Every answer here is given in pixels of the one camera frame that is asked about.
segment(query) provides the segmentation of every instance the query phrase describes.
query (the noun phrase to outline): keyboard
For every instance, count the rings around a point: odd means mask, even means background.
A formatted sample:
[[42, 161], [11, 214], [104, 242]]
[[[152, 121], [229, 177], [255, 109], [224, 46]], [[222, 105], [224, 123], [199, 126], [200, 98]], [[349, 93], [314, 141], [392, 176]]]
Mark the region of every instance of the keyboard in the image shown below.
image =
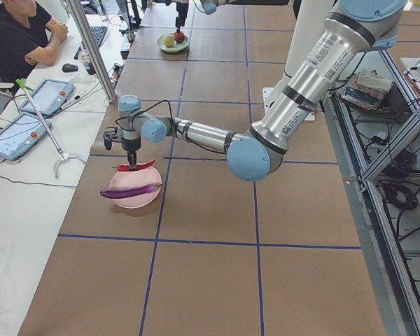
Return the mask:
[[[106, 35], [107, 32], [107, 27], [106, 26], [91, 26], [90, 30], [92, 31], [92, 35], [93, 38], [95, 39], [95, 43], [97, 44], [98, 47], [101, 46], [101, 44], [103, 44], [104, 41], [104, 37]], [[81, 51], [82, 47], [78, 48], [78, 51], [75, 54], [75, 60], [78, 59], [78, 54]]]

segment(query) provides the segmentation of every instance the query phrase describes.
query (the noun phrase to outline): metal pole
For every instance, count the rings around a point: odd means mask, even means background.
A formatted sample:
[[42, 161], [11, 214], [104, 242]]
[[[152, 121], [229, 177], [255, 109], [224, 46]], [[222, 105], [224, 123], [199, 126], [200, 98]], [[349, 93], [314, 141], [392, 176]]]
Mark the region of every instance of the metal pole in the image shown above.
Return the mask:
[[97, 72], [101, 87], [106, 93], [107, 99], [111, 103], [116, 98], [115, 90], [113, 89], [111, 80], [109, 79], [109, 75], [107, 73], [106, 67], [104, 66], [103, 59], [99, 54], [99, 49], [95, 43], [95, 39], [93, 38], [92, 32], [90, 31], [89, 22], [87, 21], [87, 18], [84, 14], [81, 2], [77, 0], [66, 0], [66, 2], [71, 15], [73, 16], [73, 20], [76, 23], [79, 34], [81, 35], [85, 47], [89, 52], [90, 59], [92, 60], [95, 71]]

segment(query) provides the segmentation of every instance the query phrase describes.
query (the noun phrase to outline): green fruit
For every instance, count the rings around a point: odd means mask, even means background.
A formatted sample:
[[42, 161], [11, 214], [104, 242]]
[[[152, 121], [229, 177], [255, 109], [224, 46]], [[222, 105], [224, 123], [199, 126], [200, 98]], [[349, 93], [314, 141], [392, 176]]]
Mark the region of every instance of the green fruit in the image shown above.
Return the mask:
[[172, 36], [171, 34], [164, 35], [163, 36], [163, 43], [168, 48], [174, 46], [174, 36]]

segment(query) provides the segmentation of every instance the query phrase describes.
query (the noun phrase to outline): black mouse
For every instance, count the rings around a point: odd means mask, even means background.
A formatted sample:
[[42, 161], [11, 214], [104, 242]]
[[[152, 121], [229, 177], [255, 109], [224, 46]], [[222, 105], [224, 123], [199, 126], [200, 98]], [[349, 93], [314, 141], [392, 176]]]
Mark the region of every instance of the black mouse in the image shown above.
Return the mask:
[[78, 66], [72, 63], [66, 63], [62, 66], [63, 72], [74, 72], [78, 70]]

